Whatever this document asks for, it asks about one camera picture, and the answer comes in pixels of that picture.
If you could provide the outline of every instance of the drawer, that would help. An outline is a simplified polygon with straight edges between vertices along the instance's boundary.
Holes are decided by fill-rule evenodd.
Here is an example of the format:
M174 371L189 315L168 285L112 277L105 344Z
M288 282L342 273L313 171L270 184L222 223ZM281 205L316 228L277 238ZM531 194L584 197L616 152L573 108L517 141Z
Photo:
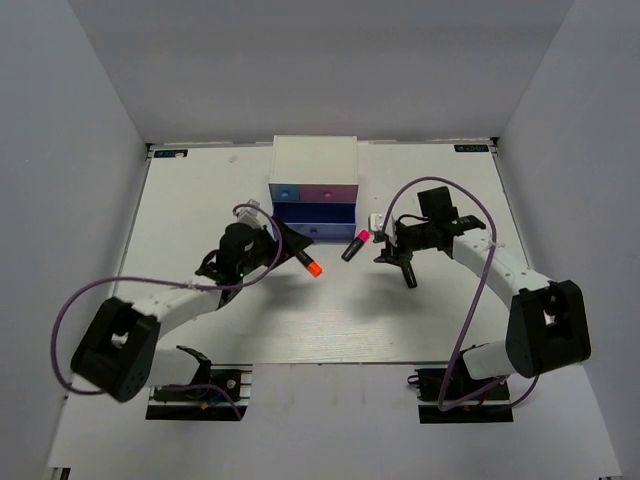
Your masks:
M271 200L274 202L297 202L300 200L300 187L290 184L270 184Z
M351 241L356 232L353 203L274 202L273 216L314 240Z
M301 185L302 202L351 202L358 196L357 185Z
M350 242L356 235L355 223L288 223L287 225L316 241Z

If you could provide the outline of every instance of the blue drawer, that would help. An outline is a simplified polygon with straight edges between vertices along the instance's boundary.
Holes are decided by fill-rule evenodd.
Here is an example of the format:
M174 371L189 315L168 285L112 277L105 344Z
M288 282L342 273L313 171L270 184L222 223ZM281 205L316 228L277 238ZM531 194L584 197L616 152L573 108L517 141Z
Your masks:
M273 215L319 241L351 241L356 234L353 203L274 203Z
M288 223L293 230L317 241L350 242L356 235L355 223Z
M300 186L270 184L271 200L274 202L297 202L300 200Z

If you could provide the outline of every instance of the pink marker cap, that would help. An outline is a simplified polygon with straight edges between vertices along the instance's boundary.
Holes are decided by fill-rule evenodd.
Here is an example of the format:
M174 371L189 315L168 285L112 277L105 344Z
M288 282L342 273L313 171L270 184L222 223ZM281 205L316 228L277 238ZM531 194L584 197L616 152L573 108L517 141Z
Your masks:
M358 238L363 242L366 242L367 240L369 240L370 236L371 234L367 230L363 230L358 234Z

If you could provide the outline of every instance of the gray wall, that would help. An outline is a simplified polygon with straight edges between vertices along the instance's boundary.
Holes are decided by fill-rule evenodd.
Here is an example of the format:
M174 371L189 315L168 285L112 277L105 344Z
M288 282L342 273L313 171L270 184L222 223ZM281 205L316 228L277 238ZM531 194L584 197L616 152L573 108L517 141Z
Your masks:
M571 0L71 0L147 142L502 133Z
M63 400L49 363L57 309L113 273L144 145L64 0L0 2L3 478L40 478ZM67 319L74 343L105 290Z
M636 479L639 18L637 0L575 2L504 132L500 164L535 265L584 290L585 366L622 472Z

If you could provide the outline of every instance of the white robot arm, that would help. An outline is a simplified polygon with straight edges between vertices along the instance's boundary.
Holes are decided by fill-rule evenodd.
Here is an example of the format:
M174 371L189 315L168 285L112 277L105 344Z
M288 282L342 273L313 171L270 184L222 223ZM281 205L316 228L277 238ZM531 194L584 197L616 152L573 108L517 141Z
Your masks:
M105 300L73 355L72 371L119 402L145 386L197 383L195 376L207 359L186 347L156 349L161 337L227 305L246 286L244 277L257 268L277 268L296 257L314 276L321 273L304 253L312 239L273 218L280 237L276 241L246 207L236 216L219 248L204 257L196 277L187 283L197 288L171 288L133 303L117 297Z
M401 268L409 288L417 287L411 267L413 252L435 248L482 275L491 247L485 225L468 215L458 216L447 187L418 194L422 223L406 225L372 214L369 230L375 242L384 242L377 263ZM474 346L462 352L458 363L472 380L519 373L532 378L573 363L591 354L582 292L571 281L554 282L495 245L487 278L488 287L509 310L504 340Z

